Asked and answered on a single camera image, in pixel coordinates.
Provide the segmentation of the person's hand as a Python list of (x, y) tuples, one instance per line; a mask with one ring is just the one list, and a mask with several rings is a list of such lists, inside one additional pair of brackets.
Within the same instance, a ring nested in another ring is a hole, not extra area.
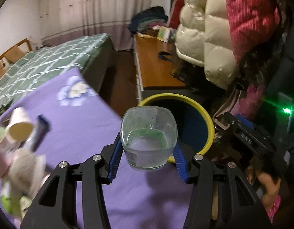
[(246, 178), (251, 185), (255, 179), (259, 180), (260, 184), (265, 188), (265, 193), (261, 197), (261, 202), (265, 210), (270, 210), (279, 194), (281, 179), (279, 178), (277, 181), (274, 181), (269, 174), (254, 169), (252, 165), (246, 170)]

